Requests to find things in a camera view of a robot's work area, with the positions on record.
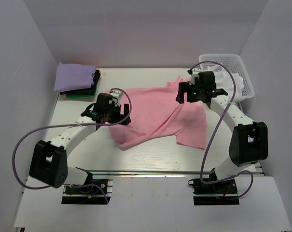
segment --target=pink cloth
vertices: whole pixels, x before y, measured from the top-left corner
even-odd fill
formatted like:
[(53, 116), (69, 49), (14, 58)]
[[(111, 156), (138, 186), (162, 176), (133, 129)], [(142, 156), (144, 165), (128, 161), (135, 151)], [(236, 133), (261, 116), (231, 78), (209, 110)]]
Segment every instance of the pink cloth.
[[(166, 87), (125, 89), (132, 100), (131, 123), (109, 127), (120, 148), (127, 149), (147, 140), (175, 135), (181, 145), (205, 148), (206, 114), (201, 105), (176, 102), (178, 83)], [(125, 96), (121, 104), (128, 103)]]

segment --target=folded purple cloth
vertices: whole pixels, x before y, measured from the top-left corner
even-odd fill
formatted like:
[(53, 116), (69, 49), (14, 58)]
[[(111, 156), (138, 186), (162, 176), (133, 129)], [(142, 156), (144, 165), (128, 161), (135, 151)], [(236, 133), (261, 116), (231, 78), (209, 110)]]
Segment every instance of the folded purple cloth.
[(96, 66), (92, 65), (59, 63), (54, 92), (90, 88), (95, 71)]

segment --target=perforated basket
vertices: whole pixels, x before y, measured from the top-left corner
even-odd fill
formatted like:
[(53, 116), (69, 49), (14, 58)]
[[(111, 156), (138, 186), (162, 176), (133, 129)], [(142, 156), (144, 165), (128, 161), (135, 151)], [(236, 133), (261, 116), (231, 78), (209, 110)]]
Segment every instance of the perforated basket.
[[(199, 61), (206, 60), (218, 62), (227, 67), (231, 73), (238, 73), (243, 77), (244, 90), (242, 91), (242, 95), (246, 96), (246, 98), (254, 96), (255, 92), (251, 80), (240, 56), (236, 54), (203, 54), (199, 56)], [(201, 71), (205, 71), (208, 66), (213, 65), (215, 64), (203, 63), (200, 65), (200, 69)]]

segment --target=tabletop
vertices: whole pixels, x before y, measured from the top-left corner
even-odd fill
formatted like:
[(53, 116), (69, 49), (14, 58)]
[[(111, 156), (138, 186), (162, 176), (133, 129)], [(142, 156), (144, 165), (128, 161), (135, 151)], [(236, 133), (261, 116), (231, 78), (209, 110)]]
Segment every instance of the tabletop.
[[(187, 70), (183, 68), (100, 70), (102, 76), (97, 85), (97, 94), (113, 87), (163, 87), (168, 81), (175, 81), (179, 76), (183, 79), (190, 77)], [(74, 123), (80, 113), (96, 100), (96, 96), (88, 99), (67, 99), (60, 95), (51, 125)], [(197, 104), (202, 104), (206, 111), (208, 142), (219, 116), (202, 102)], [(46, 139), (52, 139), (63, 131), (63, 128), (50, 129)], [(228, 126), (222, 123), (211, 145), (205, 171), (211, 171), (228, 157), (231, 135)], [(122, 151), (113, 141), (109, 129), (101, 127), (71, 152), (68, 165), (100, 171), (198, 172), (203, 155), (203, 149), (176, 144), (175, 136), (152, 139)], [(250, 166), (248, 170), (254, 172), (254, 165)]]

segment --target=stack of folded clothes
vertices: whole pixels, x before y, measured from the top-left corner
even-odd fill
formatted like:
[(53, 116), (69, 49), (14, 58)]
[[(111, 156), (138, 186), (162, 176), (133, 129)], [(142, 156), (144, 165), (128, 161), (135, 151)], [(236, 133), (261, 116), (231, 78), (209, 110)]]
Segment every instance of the stack of folded clothes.
[(59, 63), (54, 91), (67, 98), (91, 97), (100, 76), (96, 66)]

